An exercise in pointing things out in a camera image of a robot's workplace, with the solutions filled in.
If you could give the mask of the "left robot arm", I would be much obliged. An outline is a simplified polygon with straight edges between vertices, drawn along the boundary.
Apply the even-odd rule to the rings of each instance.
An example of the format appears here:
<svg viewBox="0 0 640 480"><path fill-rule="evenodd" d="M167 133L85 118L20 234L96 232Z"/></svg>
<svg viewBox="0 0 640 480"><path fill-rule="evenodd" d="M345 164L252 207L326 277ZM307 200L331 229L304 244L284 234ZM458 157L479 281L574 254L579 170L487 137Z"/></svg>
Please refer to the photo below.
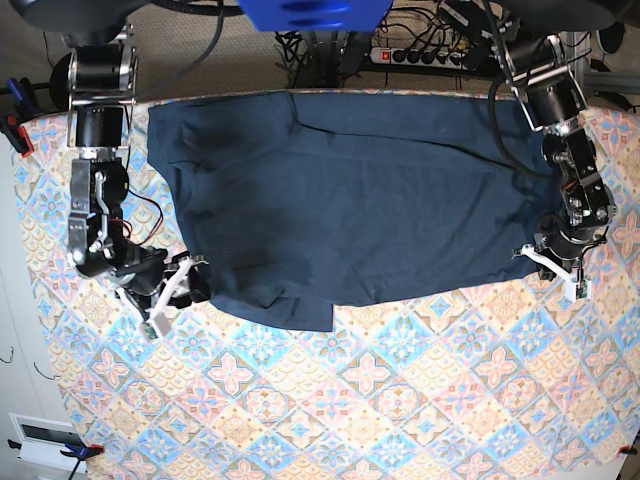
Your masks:
<svg viewBox="0 0 640 480"><path fill-rule="evenodd" d="M519 172L553 181L562 198L557 211L542 216L532 244L516 250L538 265L543 280L561 278L574 299L588 295L584 271L587 252L606 241L617 213L613 195L596 166L596 150L580 124L587 104L559 36L509 38L501 28L494 36L495 55L506 84L534 132L544 135L542 155L551 168L544 174L516 159L501 138L496 92L489 93L489 120L498 149Z"/></svg>

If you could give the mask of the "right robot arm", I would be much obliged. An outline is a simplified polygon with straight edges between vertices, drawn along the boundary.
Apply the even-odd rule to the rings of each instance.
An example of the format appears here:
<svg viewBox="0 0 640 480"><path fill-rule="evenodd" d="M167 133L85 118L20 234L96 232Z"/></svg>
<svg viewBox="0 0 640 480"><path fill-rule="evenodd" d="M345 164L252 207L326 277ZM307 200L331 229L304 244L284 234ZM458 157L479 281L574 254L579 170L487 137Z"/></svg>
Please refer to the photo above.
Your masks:
<svg viewBox="0 0 640 480"><path fill-rule="evenodd" d="M125 25L101 46L73 49L68 72L67 144L77 153L71 163L67 256L80 276L108 277L121 288L144 321L166 307L186 308L209 300L199 272L202 257L131 240L122 203L131 193L128 170L118 152L131 130L137 55L132 29Z"/></svg>

